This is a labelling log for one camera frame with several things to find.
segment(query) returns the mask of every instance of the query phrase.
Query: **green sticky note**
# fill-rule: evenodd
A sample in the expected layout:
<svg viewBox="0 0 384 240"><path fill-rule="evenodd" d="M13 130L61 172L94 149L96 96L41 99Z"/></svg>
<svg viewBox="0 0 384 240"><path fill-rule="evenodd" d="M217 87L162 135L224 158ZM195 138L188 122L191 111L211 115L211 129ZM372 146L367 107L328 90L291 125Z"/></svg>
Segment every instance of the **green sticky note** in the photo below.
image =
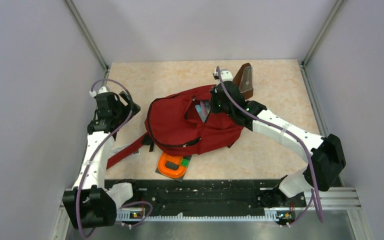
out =
<svg viewBox="0 0 384 240"><path fill-rule="evenodd" d="M183 158L183 159L181 160L180 165L183 166L183 167L188 167L188 166L189 166L189 160Z"/></svg>

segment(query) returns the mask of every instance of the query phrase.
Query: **red backpack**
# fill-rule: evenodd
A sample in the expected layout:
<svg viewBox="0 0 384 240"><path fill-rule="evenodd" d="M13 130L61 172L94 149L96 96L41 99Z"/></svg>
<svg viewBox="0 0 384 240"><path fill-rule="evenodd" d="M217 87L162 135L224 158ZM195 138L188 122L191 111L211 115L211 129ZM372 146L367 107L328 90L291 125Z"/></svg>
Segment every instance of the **red backpack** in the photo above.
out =
<svg viewBox="0 0 384 240"><path fill-rule="evenodd" d="M133 154L142 145L156 144L171 156L203 154L230 147L243 129L224 113L209 113L203 121L196 105L211 99L206 85L157 98L150 105L145 119L147 132L128 147L108 159L107 169Z"/></svg>

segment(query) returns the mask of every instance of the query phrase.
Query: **wall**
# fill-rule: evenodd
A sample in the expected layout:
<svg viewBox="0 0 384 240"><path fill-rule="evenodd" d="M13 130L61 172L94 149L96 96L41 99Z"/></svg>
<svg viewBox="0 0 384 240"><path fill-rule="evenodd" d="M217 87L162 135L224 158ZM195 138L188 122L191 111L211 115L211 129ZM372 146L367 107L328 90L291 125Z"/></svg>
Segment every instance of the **wall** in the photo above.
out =
<svg viewBox="0 0 384 240"><path fill-rule="evenodd" d="M109 62L303 59L335 0L74 0Z"/></svg>
<svg viewBox="0 0 384 240"><path fill-rule="evenodd" d="M0 239L51 236L103 72L61 0L0 0Z"/></svg>
<svg viewBox="0 0 384 240"><path fill-rule="evenodd" d="M348 1L308 67L344 180L355 186L375 239L384 239L384 1Z"/></svg>

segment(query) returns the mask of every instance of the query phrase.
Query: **table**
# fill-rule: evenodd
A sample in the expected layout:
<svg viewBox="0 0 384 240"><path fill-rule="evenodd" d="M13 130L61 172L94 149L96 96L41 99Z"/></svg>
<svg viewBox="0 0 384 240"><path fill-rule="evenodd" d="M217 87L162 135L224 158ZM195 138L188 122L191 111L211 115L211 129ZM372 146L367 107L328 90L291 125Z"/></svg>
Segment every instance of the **table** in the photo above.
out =
<svg viewBox="0 0 384 240"><path fill-rule="evenodd" d="M115 62L108 78L122 83L141 111L118 132L114 147L127 146L146 132L144 121L154 99L216 84L212 76L216 66L229 69L235 75L244 63L253 67L254 95L250 100L266 105L299 128L319 134L296 59ZM116 93L122 90L112 82L107 86ZM149 152L149 146L144 146L139 153L108 169L105 178L167 179L155 173L161 153L157 146L153 152ZM184 179L279 179L306 165L295 153L273 139L244 128L231 148L194 155Z"/></svg>

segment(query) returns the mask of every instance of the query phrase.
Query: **cable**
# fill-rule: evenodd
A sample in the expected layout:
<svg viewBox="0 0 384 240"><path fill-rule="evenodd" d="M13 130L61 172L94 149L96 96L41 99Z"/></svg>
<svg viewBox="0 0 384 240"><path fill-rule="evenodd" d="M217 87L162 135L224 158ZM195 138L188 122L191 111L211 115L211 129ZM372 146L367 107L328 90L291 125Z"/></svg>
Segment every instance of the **cable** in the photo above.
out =
<svg viewBox="0 0 384 240"><path fill-rule="evenodd" d="M126 93L127 93L127 96L130 98L130 101L132 101L132 96L130 95L129 91L125 88L125 86L123 86L121 83L119 83L118 81L114 81L112 79L101 79L101 80L97 80L95 81L93 84L92 84L92 88L91 88L91 91L94 90L94 87L97 83L99 82L102 82L102 81L109 81L109 82L112 82L112 83L115 83L117 85L119 85ZM95 158L95 156L97 155L98 151L102 148L102 146L104 145L104 143L110 139L115 133L117 133L131 118L132 116L132 113L133 113L133 103L130 103L130 112L128 113L127 115L127 118L124 120L124 122L122 124L120 124L120 126L118 126L114 131L112 131L108 136L106 136L104 138L104 140L102 140L102 142L98 145L98 147L95 149L95 151L92 153L92 156L90 157L89 159L89 163L92 163L93 159ZM88 171L89 171L89 168L91 167L90 164L86 165L86 168L84 169L84 173L83 175L81 176L81 179L80 179L80 183L78 184L78 188L77 188L77 193L76 193L76 196L75 196L75 219L77 221L77 227L78 227L78 231L80 232L80 236L83 238L83 239L87 239L88 237L90 237L92 235L92 233L94 232L95 228L93 228L87 235L85 234L84 230L83 230L83 226L82 226L82 219L80 217L80 193L82 191L82 187L83 187L83 184L85 183L85 179L86 179L86 175L88 174Z"/></svg>
<svg viewBox="0 0 384 240"><path fill-rule="evenodd" d="M146 205L148 205L149 206L149 212L146 214L146 216L145 217L143 217L140 221L138 221L137 223L135 223L135 224L133 224L133 225L130 225L130 224L124 224L124 222L121 222L121 225L122 226L124 226L124 227L128 227L128 228L134 228L134 227L137 227L137 226L139 226L139 225L141 225L141 224L143 224L144 223L144 221L145 221L145 219L147 219L150 215L151 215L151 213L152 213L152 211L153 211L153 207L152 207L152 204L150 203L150 202L148 202L148 201L134 201L134 202L130 202L130 203L127 203L127 204L125 204L125 205L123 205L123 206L121 206L122 208L127 208L127 207L130 207L130 206L133 206L133 205L138 205L138 204L146 204Z"/></svg>
<svg viewBox="0 0 384 240"><path fill-rule="evenodd" d="M259 121L263 124L267 124L275 129L278 129L280 131L284 131L284 128L281 127L281 126L278 126L276 124L273 124L269 121L265 121L257 116L254 116L252 115L251 113L247 112L245 109L243 109L241 106L239 106L239 104L237 104L235 102L235 100L233 100L233 98L230 96L228 90L226 89L225 87L225 84L223 83L223 80L222 80L222 74L220 72L220 67L217 66L216 68L216 71L218 73L218 79L220 81L220 85L221 85L221 88L223 88L223 91L224 93L226 94L227 98L231 101L231 103L237 108L239 109L241 112L243 112L245 115L247 115L248 117L256 120L256 121ZM307 149L306 145L304 144L304 142L295 134L293 134L291 131L289 130L285 130L284 131L285 133L287 133L289 136L291 136L292 138L294 138L300 145L301 147L303 148L304 152L305 152L305 155L307 156L307 160L308 160L308 166L310 168L310 173L311 173L311 179L312 179L312 182L314 184L314 190L311 190L311 198L314 200L314 208L316 210L316 213L317 213L317 216L318 216L318 219L320 220L321 223L324 222L324 217L323 217L323 209L322 209L322 203L320 201L320 195L319 195L319 187L317 186L317 181L316 181L316 174L314 172L314 166L313 166L313 161L311 159L311 154L309 152L309 150ZM304 211L300 214L299 218L301 218L301 215L304 214L308 208L310 206L310 203L308 203L307 207L304 209Z"/></svg>

